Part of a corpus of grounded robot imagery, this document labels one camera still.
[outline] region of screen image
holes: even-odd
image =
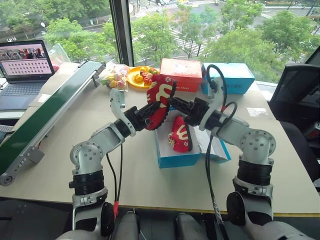
[[[41,44],[1,46],[0,64],[8,77],[52,73]]]

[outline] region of plastic bag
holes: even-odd
[[[127,92],[129,89],[127,82],[128,71],[129,67],[127,65],[110,62],[101,72],[97,80],[110,89],[117,88]]]

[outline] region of laptop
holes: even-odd
[[[0,111],[26,110],[55,73],[42,40],[0,43],[0,69],[8,82],[0,92]]]

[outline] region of laptop screen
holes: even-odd
[[[42,40],[0,43],[0,68],[7,80],[47,80],[55,72]]]

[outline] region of blue box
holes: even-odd
[[[206,76],[206,69],[210,64],[216,65],[223,73],[227,85],[226,91],[228,94],[245,94],[255,80],[255,76],[245,63],[204,62],[201,66],[203,80],[201,88],[204,94],[208,94],[209,85]],[[214,79],[216,77],[220,77],[219,73],[214,68],[211,68],[210,78]]]
[[[173,150],[173,147],[168,141],[168,134],[171,132],[173,122],[178,115],[183,114],[176,109],[170,110],[164,123],[157,130],[153,131],[157,160],[160,169],[193,166],[207,151],[210,133],[206,131],[200,132],[197,127],[192,126],[189,126],[193,145],[192,150],[185,153]],[[218,138],[214,137],[213,139],[211,158],[218,163],[230,160],[231,158],[225,143]],[[223,158],[215,155],[213,151],[217,151],[217,153],[223,156]]]

